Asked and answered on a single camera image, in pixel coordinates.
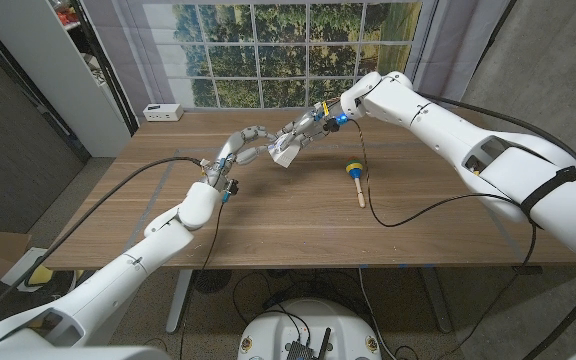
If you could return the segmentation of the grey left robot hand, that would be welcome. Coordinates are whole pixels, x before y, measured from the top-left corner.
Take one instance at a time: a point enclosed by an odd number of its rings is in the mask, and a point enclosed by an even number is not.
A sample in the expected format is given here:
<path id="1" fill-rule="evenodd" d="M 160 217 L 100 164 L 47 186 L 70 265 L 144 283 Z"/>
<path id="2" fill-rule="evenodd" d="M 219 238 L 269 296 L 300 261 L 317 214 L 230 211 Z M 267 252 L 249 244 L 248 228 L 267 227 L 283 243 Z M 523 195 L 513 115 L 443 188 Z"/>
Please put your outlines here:
<path id="1" fill-rule="evenodd" d="M 245 149 L 245 145 L 258 139 L 266 139 L 267 144 Z M 202 165 L 202 178 L 200 182 L 221 190 L 226 175 L 234 164 L 247 165 L 257 159 L 268 146 L 274 143 L 278 136 L 268 132 L 264 126 L 254 125 L 234 132 L 224 143 L 214 161 Z"/>

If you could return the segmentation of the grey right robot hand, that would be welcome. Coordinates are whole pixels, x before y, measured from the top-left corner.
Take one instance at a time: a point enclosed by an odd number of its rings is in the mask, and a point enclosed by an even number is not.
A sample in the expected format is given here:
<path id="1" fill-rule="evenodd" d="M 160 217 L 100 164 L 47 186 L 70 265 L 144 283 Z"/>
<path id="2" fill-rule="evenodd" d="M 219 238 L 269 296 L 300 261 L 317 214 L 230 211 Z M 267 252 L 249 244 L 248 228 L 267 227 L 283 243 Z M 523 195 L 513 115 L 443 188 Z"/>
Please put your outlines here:
<path id="1" fill-rule="evenodd" d="M 337 117 L 342 114 L 339 100 L 316 103 L 303 115 L 284 125 L 277 133 L 277 139 L 268 147 L 271 154 L 284 151 L 289 145 L 298 143 L 301 148 L 323 139 L 340 130 Z"/>

